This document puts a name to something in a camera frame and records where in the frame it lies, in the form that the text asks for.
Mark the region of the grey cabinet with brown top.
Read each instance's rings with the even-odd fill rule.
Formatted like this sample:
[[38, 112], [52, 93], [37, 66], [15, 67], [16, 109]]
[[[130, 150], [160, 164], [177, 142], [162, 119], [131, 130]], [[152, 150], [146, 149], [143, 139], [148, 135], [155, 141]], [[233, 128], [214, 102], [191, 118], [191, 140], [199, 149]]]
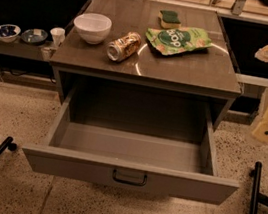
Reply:
[[[175, 10], [184, 27], [206, 30], [212, 46], [174, 56], [161, 55], [145, 34], [160, 28], [158, 14], [162, 9]], [[217, 125], [240, 95], [223, 26], [215, 12], [152, 0], [91, 0], [87, 11], [109, 17], [111, 32], [98, 45], [86, 44], [73, 30], [66, 36], [50, 60], [61, 99], [66, 98], [78, 75], [139, 83], [205, 96]], [[128, 32], [142, 37], [139, 51], [123, 62], [111, 62], [107, 44]]]

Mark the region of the green chip bag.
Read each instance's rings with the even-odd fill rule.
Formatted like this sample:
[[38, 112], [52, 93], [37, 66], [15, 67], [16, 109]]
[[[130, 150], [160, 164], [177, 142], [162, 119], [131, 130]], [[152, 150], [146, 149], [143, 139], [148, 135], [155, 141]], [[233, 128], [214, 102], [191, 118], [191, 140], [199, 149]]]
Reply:
[[165, 30], [149, 28], [145, 36], [157, 51], [167, 56], [207, 49], [212, 46], [206, 30], [195, 27]]

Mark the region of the white paper cup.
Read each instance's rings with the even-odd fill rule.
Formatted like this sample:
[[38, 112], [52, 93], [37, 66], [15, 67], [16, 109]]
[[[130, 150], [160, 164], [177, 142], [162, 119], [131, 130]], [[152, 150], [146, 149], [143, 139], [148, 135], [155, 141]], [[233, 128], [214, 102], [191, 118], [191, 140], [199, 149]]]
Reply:
[[56, 47], [61, 45], [61, 43], [65, 40], [65, 35], [66, 35], [65, 30], [60, 27], [56, 27], [56, 28], [52, 28], [50, 32], [51, 32], [50, 34], [52, 36], [54, 45]]

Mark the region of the blue grey small bowl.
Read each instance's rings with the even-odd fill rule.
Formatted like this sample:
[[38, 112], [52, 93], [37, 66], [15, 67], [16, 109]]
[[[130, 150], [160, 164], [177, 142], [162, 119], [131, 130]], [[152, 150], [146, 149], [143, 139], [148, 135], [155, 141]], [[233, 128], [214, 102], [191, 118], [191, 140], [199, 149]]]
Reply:
[[29, 44], [29, 45], [43, 45], [48, 38], [48, 34], [45, 30], [41, 29], [30, 29], [26, 30], [21, 34], [21, 37], [23, 42]]

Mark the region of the blue white patterned bowl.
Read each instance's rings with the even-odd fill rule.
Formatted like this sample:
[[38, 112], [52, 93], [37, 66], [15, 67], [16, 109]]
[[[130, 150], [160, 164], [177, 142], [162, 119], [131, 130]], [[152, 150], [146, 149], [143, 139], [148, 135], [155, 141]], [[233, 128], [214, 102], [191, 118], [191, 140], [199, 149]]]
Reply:
[[13, 42], [19, 36], [21, 28], [16, 25], [0, 25], [0, 40], [3, 42]]

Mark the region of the orange soda can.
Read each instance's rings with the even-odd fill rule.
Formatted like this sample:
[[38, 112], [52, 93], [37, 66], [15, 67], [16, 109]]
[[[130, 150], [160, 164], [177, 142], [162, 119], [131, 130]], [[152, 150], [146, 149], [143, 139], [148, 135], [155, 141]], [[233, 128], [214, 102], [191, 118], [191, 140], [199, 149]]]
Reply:
[[138, 52], [141, 41], [141, 37], [137, 32], [129, 32], [107, 45], [107, 55], [111, 61], [123, 61]]

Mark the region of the grey open top drawer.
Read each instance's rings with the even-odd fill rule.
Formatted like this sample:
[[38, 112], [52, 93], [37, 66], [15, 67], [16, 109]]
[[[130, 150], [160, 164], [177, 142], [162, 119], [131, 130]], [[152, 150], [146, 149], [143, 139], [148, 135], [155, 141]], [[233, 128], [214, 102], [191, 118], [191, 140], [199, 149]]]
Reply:
[[[23, 150], [43, 174], [221, 204], [239, 184], [218, 175], [209, 110], [189, 98], [79, 84], [45, 141]], [[113, 170], [145, 174], [146, 185], [115, 182]]]

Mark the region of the green yellow sponge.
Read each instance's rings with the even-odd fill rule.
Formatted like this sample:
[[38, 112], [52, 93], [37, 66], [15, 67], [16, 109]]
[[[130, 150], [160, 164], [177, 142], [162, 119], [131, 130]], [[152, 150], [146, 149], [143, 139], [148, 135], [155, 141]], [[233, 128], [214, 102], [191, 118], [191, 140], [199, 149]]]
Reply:
[[164, 29], [177, 29], [180, 27], [181, 22], [179, 21], [179, 17], [177, 12], [170, 10], [160, 10], [159, 11], [159, 19], [161, 21], [160, 25]]

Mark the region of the grey side shelf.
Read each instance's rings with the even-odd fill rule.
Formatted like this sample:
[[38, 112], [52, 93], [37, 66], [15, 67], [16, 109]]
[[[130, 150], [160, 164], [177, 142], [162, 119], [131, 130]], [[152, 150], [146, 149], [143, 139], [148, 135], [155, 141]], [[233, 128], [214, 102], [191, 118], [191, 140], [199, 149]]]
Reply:
[[12, 43], [0, 40], [0, 54], [48, 62], [56, 51], [52, 41], [45, 41], [43, 45], [29, 45], [17, 38]]

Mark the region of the black right base leg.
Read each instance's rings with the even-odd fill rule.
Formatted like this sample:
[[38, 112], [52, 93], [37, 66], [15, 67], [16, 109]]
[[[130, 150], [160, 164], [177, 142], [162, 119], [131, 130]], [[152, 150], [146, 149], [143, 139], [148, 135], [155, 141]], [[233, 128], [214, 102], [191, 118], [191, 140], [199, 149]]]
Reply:
[[253, 183], [249, 203], [249, 214], [258, 214], [260, 204], [264, 205], [265, 207], [268, 207], [268, 196], [263, 193], [260, 193], [259, 191], [261, 184], [261, 171], [262, 164], [260, 163], [260, 161], [257, 161], [254, 164], [254, 168], [250, 171], [250, 176], [253, 179]]

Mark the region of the white ceramic bowl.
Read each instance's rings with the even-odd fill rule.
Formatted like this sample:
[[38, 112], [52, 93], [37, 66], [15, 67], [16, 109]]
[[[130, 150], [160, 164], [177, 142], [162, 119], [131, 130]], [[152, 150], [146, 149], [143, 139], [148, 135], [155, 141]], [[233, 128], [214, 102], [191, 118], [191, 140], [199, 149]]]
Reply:
[[85, 13], [74, 19], [74, 26], [85, 42], [99, 44], [111, 31], [112, 21], [106, 15]]

